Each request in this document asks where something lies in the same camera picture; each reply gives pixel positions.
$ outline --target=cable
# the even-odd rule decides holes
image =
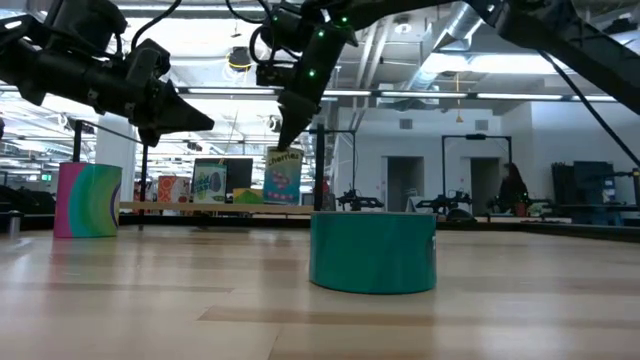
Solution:
[[[289,49],[282,49],[284,50],[284,52],[286,52],[287,54],[289,54],[289,56],[291,56],[292,58],[296,59],[296,60],[300,60],[300,56],[298,56],[296,53],[294,53],[293,51],[289,50]]]
[[[131,40],[131,51],[133,51],[133,49],[138,46],[138,40],[140,40],[140,37],[142,36],[142,34],[144,34],[145,31],[149,30],[152,26],[171,15],[178,8],[178,6],[180,6],[180,4],[182,4],[182,0],[175,0],[165,12],[156,16],[153,20],[149,21],[143,27],[138,29],[136,34],[133,36],[133,40]]]
[[[256,64],[260,64],[260,65],[276,65],[276,64],[294,64],[295,65],[296,63],[295,61],[274,60],[276,50],[273,50],[273,49],[271,50],[271,55],[269,55],[268,60],[262,60],[256,55],[256,41],[258,40],[260,31],[263,28],[264,26],[258,26],[253,31],[253,33],[251,34],[251,38],[249,39],[249,55],[251,56],[251,60],[253,60]]]
[[[269,10],[269,7],[264,3],[264,0],[258,0],[258,2],[260,2],[260,5],[262,5],[262,7],[265,9],[267,16],[269,16],[270,10]],[[231,0],[225,0],[225,3],[227,4],[227,9],[229,9],[229,12],[233,14],[233,16],[235,16],[236,18],[244,22],[247,22],[249,24],[262,24],[266,20],[266,18],[258,20],[258,19],[249,19],[248,17],[244,17],[233,9],[233,6],[231,6]]]
[[[122,36],[116,34],[116,54],[122,55]]]
[[[587,98],[584,96],[582,91],[580,91],[580,89],[576,86],[576,84],[573,82],[573,80],[571,80],[571,78],[569,78],[569,76],[564,72],[564,70],[562,70],[562,68],[560,68],[560,66],[558,66],[558,64],[556,64],[553,61],[553,59],[551,59],[549,54],[545,53],[544,51],[539,51],[539,53],[540,53],[540,56],[542,56],[543,59],[547,60],[553,66],[553,68],[556,70],[558,75],[560,75],[560,77],[562,77],[562,79],[564,79],[564,81],[567,83],[567,85],[569,85],[571,90],[573,90],[573,92],[575,92],[576,95],[578,95],[578,97],[580,98],[580,101],[582,101],[582,103],[587,108],[587,110],[589,110],[591,115],[593,115],[593,117],[596,118],[596,120],[598,121],[600,126],[602,126],[602,128],[604,129],[604,131],[606,131],[607,134],[609,134],[609,136],[611,136],[613,141],[615,141],[616,144],[618,144],[618,146],[620,146],[620,149],[622,149],[622,151],[631,159],[631,161],[633,161],[633,163],[636,165],[636,167],[640,167],[640,160],[638,160],[638,158],[633,154],[631,149],[629,149],[629,147],[627,147],[627,145],[624,143],[624,141],[622,141],[622,139],[620,139],[618,134],[616,134],[615,131],[613,131],[613,129],[611,129],[611,127],[604,121],[602,116],[600,116],[600,114],[598,114],[596,109],[593,108],[593,105],[591,105],[589,100],[587,100]]]

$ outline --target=colorful box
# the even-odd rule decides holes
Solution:
[[[193,179],[193,202],[224,204],[227,188],[227,166],[196,163]]]
[[[264,202],[272,204],[298,205],[300,203],[300,177],[304,152],[300,149],[278,151],[270,147],[267,151],[267,166],[264,172]]]
[[[116,236],[122,168],[87,163],[60,164],[56,238]]]
[[[262,190],[233,189],[234,204],[264,204]]]
[[[158,202],[160,203],[188,203],[191,188],[188,177],[159,176]],[[164,210],[163,215],[180,215],[177,210]]]

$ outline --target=pillar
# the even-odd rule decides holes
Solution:
[[[98,125],[119,134],[137,138],[135,127],[129,124],[129,121],[123,117],[107,114],[100,118]],[[100,129],[96,129],[96,131],[96,164],[121,167],[122,184],[120,186],[120,201],[133,201],[137,144]]]

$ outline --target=rainbow pattern cylinder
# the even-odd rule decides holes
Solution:
[[[116,236],[122,168],[111,165],[60,164],[56,217],[57,238]]]

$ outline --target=monitor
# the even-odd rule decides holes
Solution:
[[[223,160],[223,164],[227,165],[227,194],[233,193],[233,189],[251,188],[251,175],[253,173],[253,159],[235,159],[235,158],[207,158],[196,159],[193,175],[195,176],[195,165],[197,164],[219,164]]]

